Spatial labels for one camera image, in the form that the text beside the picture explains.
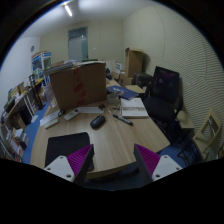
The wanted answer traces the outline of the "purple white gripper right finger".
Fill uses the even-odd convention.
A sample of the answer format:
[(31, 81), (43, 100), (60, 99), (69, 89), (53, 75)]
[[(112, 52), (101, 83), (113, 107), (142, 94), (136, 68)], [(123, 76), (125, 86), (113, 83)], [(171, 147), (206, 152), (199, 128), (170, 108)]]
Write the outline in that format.
[(138, 144), (134, 145), (133, 154), (145, 184), (162, 179), (182, 169), (182, 167), (168, 155), (160, 156)]

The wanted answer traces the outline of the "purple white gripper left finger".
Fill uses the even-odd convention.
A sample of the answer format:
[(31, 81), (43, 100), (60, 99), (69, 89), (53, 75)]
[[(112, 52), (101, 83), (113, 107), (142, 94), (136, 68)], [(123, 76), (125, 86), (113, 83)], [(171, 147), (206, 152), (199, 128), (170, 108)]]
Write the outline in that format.
[(94, 145), (90, 144), (69, 156), (58, 156), (44, 170), (69, 182), (82, 185), (93, 156)]

